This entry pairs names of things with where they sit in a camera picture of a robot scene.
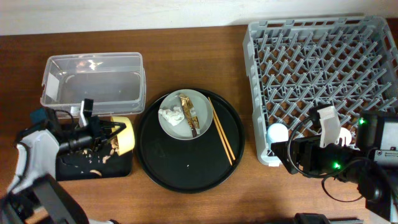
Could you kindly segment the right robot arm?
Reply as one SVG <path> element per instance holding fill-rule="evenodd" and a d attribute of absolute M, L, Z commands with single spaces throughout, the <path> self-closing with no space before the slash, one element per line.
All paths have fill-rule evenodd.
<path fill-rule="evenodd" d="M 308 122 L 321 133 L 295 138 L 295 132 Z M 363 110 L 354 149 L 340 132 L 335 107 L 320 105 L 310 109 L 309 117 L 299 122 L 286 140 L 273 142 L 270 149 L 290 174 L 357 184 L 368 210 L 397 223 L 397 115 Z"/>

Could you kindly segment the white tissue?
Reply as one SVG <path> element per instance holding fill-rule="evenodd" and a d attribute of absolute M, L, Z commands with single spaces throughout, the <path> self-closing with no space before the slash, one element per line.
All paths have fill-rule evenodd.
<path fill-rule="evenodd" d="M 180 124 L 185 118 L 182 108 L 179 106 L 174 106 L 172 109 L 166 110 L 160 109 L 158 114 L 160 114 L 161 117 L 163 117 L 172 126 Z"/>

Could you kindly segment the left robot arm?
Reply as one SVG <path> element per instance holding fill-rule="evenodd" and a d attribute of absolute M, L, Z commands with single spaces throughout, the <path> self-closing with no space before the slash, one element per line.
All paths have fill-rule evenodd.
<path fill-rule="evenodd" d="M 93 100 L 81 102 L 79 120 L 62 125 L 59 110 L 42 107 L 30 114 L 33 125 L 14 141 L 18 150 L 16 171 L 1 199 L 1 223 L 25 223 L 35 209 L 45 214 L 37 223 L 94 223 L 71 195 L 56 181 L 56 161 L 62 154 L 84 149 L 93 152 L 132 133 L 128 118 L 110 120 L 94 116 Z"/>

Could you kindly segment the pink cup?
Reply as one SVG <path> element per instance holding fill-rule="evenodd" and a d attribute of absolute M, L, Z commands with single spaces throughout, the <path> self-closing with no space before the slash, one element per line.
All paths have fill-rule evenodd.
<path fill-rule="evenodd" d="M 338 136 L 337 145 L 339 146 L 349 146 L 352 142 L 351 132 L 346 128 L 340 129 L 340 134 Z"/>

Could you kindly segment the wooden chopstick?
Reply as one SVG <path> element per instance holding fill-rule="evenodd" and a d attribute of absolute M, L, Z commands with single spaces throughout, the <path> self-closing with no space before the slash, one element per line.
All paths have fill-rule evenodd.
<path fill-rule="evenodd" d="M 235 157 L 234 152 L 233 152 L 233 150 L 232 150 L 232 147 L 231 147 L 231 145 L 230 145 L 230 143 L 229 143 L 229 141 L 228 141 L 228 138 L 226 137 L 225 131 L 224 131 L 222 125 L 221 125 L 221 122 L 220 122 L 219 117 L 218 117 L 218 121 L 219 121 L 219 124 L 220 124 L 221 131 L 222 131 L 222 133 L 224 134 L 224 139 L 225 139 L 225 142 L 226 142 L 226 145 L 227 145 L 229 154 L 230 154 L 230 156 L 231 156 L 231 159 L 233 160 L 233 161 L 232 161 L 232 163 L 233 163 L 233 162 L 236 160 L 236 157 Z"/>
<path fill-rule="evenodd" d="M 213 121 L 214 121 L 214 123 L 215 123 L 217 132 L 218 132 L 218 134 L 219 134 L 221 143 L 222 143 L 222 145 L 223 145 L 224 152 L 225 152 L 225 154 L 226 154 L 226 157 L 228 158 L 228 161 L 229 161 L 230 166 L 232 166 L 232 165 L 233 165 L 233 163 L 232 163 L 233 160 L 231 159 L 231 156 L 230 156 L 230 154 L 229 154 L 229 151 L 228 151 L 228 148 L 227 148 L 225 139 L 224 139 L 224 134 L 223 134 L 222 131 L 221 131 L 220 124 L 219 124 L 219 121 L 218 121 L 218 117 L 217 117 L 217 115 L 216 115 L 216 111 L 215 111 L 215 109 L 214 109 L 214 106 L 213 106 L 213 104 L 212 104 L 212 102 L 211 102 L 210 97 L 208 97 L 208 101 L 209 101 L 209 103 L 210 103 L 210 105 L 211 105 L 211 109 L 212 109 L 212 111 L 213 111 Z"/>

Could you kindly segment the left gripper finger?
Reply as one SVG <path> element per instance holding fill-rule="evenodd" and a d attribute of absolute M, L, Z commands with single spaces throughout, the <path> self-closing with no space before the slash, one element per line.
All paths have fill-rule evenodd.
<path fill-rule="evenodd" d="M 100 120 L 100 126 L 102 128 L 125 128 L 126 125 L 123 122 Z"/>
<path fill-rule="evenodd" d="M 114 138 L 117 137 L 122 131 L 124 131 L 126 126 L 106 126 L 105 128 L 101 129 L 101 136 L 99 139 L 100 146 L 104 146 L 109 144 Z"/>

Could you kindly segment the blue cup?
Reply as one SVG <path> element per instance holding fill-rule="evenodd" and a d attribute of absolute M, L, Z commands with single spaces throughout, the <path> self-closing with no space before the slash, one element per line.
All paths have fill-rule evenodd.
<path fill-rule="evenodd" d="M 274 123 L 269 126 L 266 139 L 269 144 L 275 142 L 285 142 L 289 139 L 289 130 L 282 123 Z"/>

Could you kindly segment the grey plate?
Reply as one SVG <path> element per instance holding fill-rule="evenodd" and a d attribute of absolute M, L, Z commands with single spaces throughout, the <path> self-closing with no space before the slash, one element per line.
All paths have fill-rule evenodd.
<path fill-rule="evenodd" d="M 162 129 L 171 137 L 178 139 L 178 140 L 191 140 L 195 139 L 192 137 L 192 131 L 187 123 L 186 118 L 184 120 L 176 125 L 172 126 L 169 124 L 163 117 L 161 117 L 160 114 L 158 114 L 158 111 L 160 109 L 166 110 L 166 109 L 172 109 L 174 106 L 179 106 L 182 108 L 182 104 L 179 98 L 179 94 L 185 94 L 187 95 L 196 110 L 197 116 L 198 116 L 198 121 L 200 124 L 200 134 L 195 137 L 198 138 L 208 130 L 208 128 L 211 126 L 213 122 L 213 111 L 211 108 L 211 105 L 208 101 L 208 98 L 204 96 L 204 94 L 200 93 L 199 91 L 196 90 L 191 90 L 191 89 L 181 89 L 177 90 L 174 92 L 171 92 L 171 94 L 167 95 L 164 100 L 161 101 L 159 109 L 157 109 L 157 115 L 159 117 L 159 123 L 162 127 Z"/>

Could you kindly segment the gold snack wrapper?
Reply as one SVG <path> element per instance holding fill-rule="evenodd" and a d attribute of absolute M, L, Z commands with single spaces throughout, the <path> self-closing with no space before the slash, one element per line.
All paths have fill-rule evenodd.
<path fill-rule="evenodd" d="M 179 98 L 182 104 L 184 116 L 192 131 L 192 137 L 195 138 L 200 134 L 200 124 L 198 121 L 198 116 L 195 107 L 191 99 L 187 95 L 181 93 L 179 94 Z"/>

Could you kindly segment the yellow bowl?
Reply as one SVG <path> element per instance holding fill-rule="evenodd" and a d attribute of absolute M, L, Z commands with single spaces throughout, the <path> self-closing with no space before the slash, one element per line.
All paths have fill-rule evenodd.
<path fill-rule="evenodd" d="M 129 118 L 122 116 L 112 116 L 112 122 L 124 123 L 126 127 L 116 136 L 118 139 L 118 155 L 133 151 L 135 146 L 135 136 L 132 123 Z"/>

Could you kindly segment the food scraps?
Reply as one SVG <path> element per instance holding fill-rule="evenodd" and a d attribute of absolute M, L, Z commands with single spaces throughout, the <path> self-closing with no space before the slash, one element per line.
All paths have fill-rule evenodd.
<path fill-rule="evenodd" d="M 115 139 L 98 151 L 82 149 L 77 152 L 77 165 L 74 167 L 79 174 L 92 175 L 94 178 L 111 177 L 120 171 L 118 150 Z"/>

